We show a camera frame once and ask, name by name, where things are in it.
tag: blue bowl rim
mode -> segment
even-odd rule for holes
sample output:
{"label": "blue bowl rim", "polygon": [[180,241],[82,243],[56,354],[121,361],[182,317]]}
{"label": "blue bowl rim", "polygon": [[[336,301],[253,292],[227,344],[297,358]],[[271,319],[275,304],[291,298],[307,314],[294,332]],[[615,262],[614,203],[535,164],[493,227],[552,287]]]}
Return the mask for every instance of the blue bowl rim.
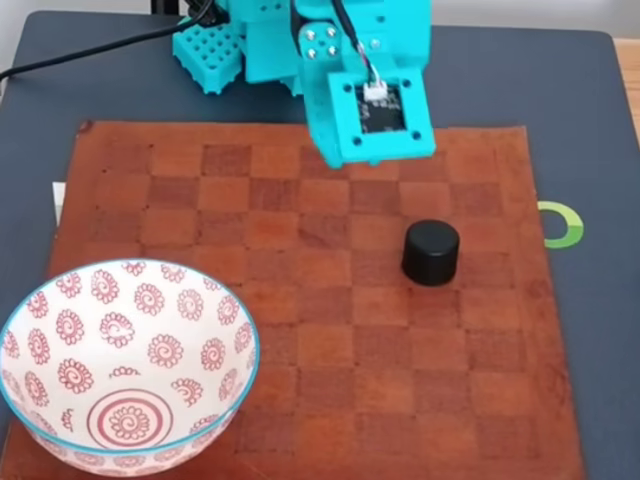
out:
{"label": "blue bowl rim", "polygon": [[[0,348],[2,348],[1,345],[4,345],[4,339],[5,339],[7,331],[9,330],[9,327],[11,326],[11,323],[15,319],[16,315],[18,313],[20,313],[25,308],[25,305],[27,304],[27,302],[29,301],[29,299],[31,299],[31,297],[33,295],[35,295],[39,291],[43,290],[48,285],[54,283],[56,280],[64,277],[65,275],[68,275],[70,273],[80,272],[80,271],[83,271],[83,270],[88,270],[88,269],[95,268],[95,267],[100,266],[100,265],[111,265],[111,264],[114,264],[114,263],[122,264],[122,263],[125,263],[125,262],[145,262],[145,263],[156,263],[156,264],[164,264],[164,265],[175,265],[175,266],[178,266],[178,267],[181,267],[181,268],[185,268],[186,270],[191,271],[193,273],[197,273],[199,275],[202,275],[204,278],[208,278],[209,280],[211,280],[211,281],[217,283],[218,285],[220,285],[221,287],[223,287],[232,297],[234,297],[236,299],[236,301],[240,305],[240,308],[242,308],[242,310],[246,313],[246,315],[247,315],[247,317],[249,319],[249,324],[251,325],[251,329],[253,331],[253,338],[255,339],[255,343],[256,343],[256,360],[255,360],[253,371],[251,372],[251,377],[249,378],[249,381],[245,385],[244,389],[242,390],[242,394],[233,403],[233,405],[231,405],[231,407],[229,407],[222,415],[220,415],[218,417],[218,419],[215,422],[213,422],[211,425],[207,426],[206,428],[204,428],[202,430],[199,430],[196,433],[192,433],[191,435],[189,435],[187,437],[181,438],[179,440],[175,440],[175,441],[173,441],[171,443],[168,443],[166,445],[161,445],[161,446],[157,446],[157,447],[130,449],[130,450],[110,450],[110,449],[86,447],[86,446],[78,445],[76,443],[69,442],[67,440],[63,440],[61,438],[52,436],[48,432],[42,430],[40,427],[34,425],[28,418],[26,418],[22,414],[22,412],[20,412],[20,410],[18,410],[18,408],[16,408],[16,406],[13,403],[13,401],[11,400],[11,397],[9,397],[9,395],[8,395],[8,393],[6,391],[4,378],[0,378],[0,393],[2,393],[2,396],[4,397],[5,401],[7,402],[7,405],[9,406],[9,408],[11,409],[13,414],[16,417],[18,417],[18,419],[29,430],[31,430],[32,432],[36,433],[37,435],[45,438],[46,440],[49,440],[50,442],[52,442],[52,443],[54,443],[56,445],[61,445],[61,446],[64,446],[64,447],[67,447],[67,448],[70,448],[70,449],[73,449],[73,450],[77,450],[77,451],[82,452],[82,453],[90,453],[90,454],[102,455],[102,456],[149,455],[149,454],[154,454],[154,453],[158,453],[158,452],[163,452],[165,450],[169,450],[169,449],[172,449],[172,448],[185,446],[186,444],[188,444],[190,442],[193,442],[194,440],[202,437],[203,435],[206,435],[207,433],[209,433],[212,430],[214,430],[215,428],[217,428],[222,423],[223,420],[227,419],[229,414],[237,412],[237,410],[240,408],[240,405],[244,402],[244,400],[246,399],[247,395],[251,391],[251,387],[253,386],[253,383],[255,381],[256,375],[258,374],[258,369],[259,369],[259,365],[260,365],[260,337],[258,336],[258,329],[256,328],[256,324],[253,321],[253,317],[251,316],[251,313],[249,312],[249,310],[245,306],[244,302],[242,302],[242,300],[240,300],[237,297],[237,295],[235,293],[233,293],[233,291],[229,287],[227,287],[225,284],[223,284],[222,282],[219,282],[218,280],[216,280],[212,276],[207,275],[207,274],[201,272],[198,269],[195,269],[195,268],[192,268],[192,267],[188,267],[186,265],[182,265],[182,264],[176,263],[176,262],[169,262],[169,261],[152,259],[152,258],[142,258],[142,257],[141,258],[118,258],[118,259],[112,259],[112,260],[104,260],[104,261],[101,261],[101,262],[89,263],[89,264],[85,264],[85,265],[82,265],[80,267],[68,270],[68,271],[66,271],[66,272],[64,272],[64,273],[62,273],[60,275],[57,275],[57,276],[51,278],[50,280],[47,280],[42,285],[40,285],[37,288],[35,288],[34,290],[32,290],[31,293],[29,293],[20,302],[20,304],[13,310],[13,312],[11,312],[11,315],[9,315],[9,318],[5,322],[4,327],[2,328],[2,331],[0,332]],[[1,370],[2,370],[2,355],[0,355],[0,371]]]}

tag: leather chessboard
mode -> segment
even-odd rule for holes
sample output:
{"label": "leather chessboard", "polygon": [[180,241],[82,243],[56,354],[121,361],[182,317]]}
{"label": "leather chessboard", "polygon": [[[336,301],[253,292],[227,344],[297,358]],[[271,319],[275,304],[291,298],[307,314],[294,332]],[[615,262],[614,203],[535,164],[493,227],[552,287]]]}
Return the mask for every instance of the leather chessboard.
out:
{"label": "leather chessboard", "polygon": [[[49,274],[181,262],[233,288],[260,334],[228,430],[154,478],[583,478],[526,131],[436,137],[431,159],[330,170],[304,126],[83,126]],[[400,270],[423,218],[461,235],[445,287]],[[1,477],[96,478],[17,421]]]}

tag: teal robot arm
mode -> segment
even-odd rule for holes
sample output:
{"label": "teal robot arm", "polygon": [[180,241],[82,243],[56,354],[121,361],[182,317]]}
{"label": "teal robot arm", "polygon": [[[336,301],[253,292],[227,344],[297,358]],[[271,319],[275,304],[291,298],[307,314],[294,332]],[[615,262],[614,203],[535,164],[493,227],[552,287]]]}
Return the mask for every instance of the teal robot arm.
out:
{"label": "teal robot arm", "polygon": [[217,16],[174,35],[173,52],[206,93],[244,70],[248,83],[279,81],[301,95],[331,168],[431,156],[430,1],[338,1],[357,43],[334,0],[220,0]]}

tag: red patterned bowl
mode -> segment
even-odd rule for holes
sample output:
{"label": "red patterned bowl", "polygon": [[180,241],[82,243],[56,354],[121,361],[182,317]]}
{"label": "red patterned bowl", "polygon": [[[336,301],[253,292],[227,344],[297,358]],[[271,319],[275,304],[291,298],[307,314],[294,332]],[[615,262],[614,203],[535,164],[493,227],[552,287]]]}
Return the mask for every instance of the red patterned bowl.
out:
{"label": "red patterned bowl", "polygon": [[31,435],[113,477],[167,470],[213,442],[248,394],[260,351],[225,286],[149,259],[54,278],[1,336],[0,390]]}

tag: black cap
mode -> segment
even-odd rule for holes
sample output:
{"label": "black cap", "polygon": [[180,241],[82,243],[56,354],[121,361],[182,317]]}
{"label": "black cap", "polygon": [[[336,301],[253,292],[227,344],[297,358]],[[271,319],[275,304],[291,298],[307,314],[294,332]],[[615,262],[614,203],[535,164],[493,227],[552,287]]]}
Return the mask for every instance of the black cap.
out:
{"label": "black cap", "polygon": [[444,285],[456,274],[460,236],[439,220],[412,224],[404,240],[402,270],[414,282],[429,287]]}

